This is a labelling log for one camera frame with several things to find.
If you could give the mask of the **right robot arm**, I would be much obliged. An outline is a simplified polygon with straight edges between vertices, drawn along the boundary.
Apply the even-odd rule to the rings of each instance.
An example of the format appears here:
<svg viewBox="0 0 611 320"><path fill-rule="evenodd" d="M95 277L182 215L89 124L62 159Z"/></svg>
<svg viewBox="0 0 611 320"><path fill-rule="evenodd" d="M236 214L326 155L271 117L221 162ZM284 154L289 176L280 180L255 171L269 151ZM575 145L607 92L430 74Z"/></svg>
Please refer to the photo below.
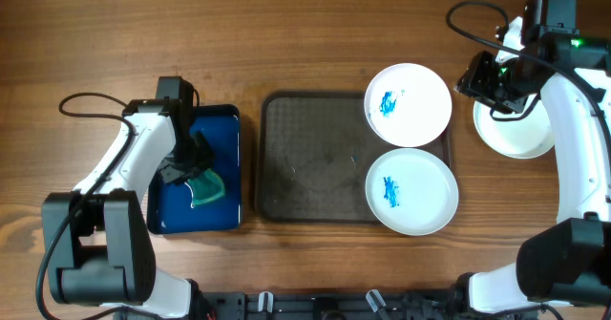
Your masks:
<svg viewBox="0 0 611 320"><path fill-rule="evenodd" d="M462 276L457 311L501 316L557 306L610 305L610 43L574 30L505 32L455 90L505 114L535 95L555 140L557 222L524 242L516 261Z"/></svg>

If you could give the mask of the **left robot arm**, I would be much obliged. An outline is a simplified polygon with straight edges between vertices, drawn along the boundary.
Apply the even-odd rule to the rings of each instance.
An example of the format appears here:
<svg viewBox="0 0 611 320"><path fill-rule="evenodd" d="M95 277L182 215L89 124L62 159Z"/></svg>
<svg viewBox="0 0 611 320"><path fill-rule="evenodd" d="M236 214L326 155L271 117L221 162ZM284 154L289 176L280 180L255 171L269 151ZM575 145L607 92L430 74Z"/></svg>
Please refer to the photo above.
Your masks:
<svg viewBox="0 0 611 320"><path fill-rule="evenodd" d="M213 319L196 282L156 265L140 206L150 181L188 181L211 164L202 135L191 135L193 98L138 99L123 106L120 131L94 171L74 190L42 204L45 254L35 283L40 314L58 304L93 306L101 315Z"/></svg>

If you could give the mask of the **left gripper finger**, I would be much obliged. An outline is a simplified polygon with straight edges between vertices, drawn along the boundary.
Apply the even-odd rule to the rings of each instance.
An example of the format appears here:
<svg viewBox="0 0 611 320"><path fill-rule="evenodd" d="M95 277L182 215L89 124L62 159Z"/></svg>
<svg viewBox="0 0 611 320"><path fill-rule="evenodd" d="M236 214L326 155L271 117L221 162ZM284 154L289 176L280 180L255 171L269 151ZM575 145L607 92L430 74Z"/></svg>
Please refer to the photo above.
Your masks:
<svg viewBox="0 0 611 320"><path fill-rule="evenodd" d="M196 153L194 157L194 176L198 176L214 165L215 154L202 132L192 135Z"/></svg>
<svg viewBox="0 0 611 320"><path fill-rule="evenodd" d="M166 184L183 182L183 166L174 159L165 158L158 166L158 173Z"/></svg>

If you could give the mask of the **green yellow sponge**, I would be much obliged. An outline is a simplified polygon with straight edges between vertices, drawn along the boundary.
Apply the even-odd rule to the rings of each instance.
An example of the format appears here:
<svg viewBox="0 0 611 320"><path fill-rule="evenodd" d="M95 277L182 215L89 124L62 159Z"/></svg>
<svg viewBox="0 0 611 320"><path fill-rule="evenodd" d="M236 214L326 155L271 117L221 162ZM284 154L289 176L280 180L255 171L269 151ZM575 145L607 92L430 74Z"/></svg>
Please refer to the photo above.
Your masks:
<svg viewBox="0 0 611 320"><path fill-rule="evenodd" d="M197 177L186 182L192 195L193 208L217 201L225 196L224 181L212 169L207 169Z"/></svg>

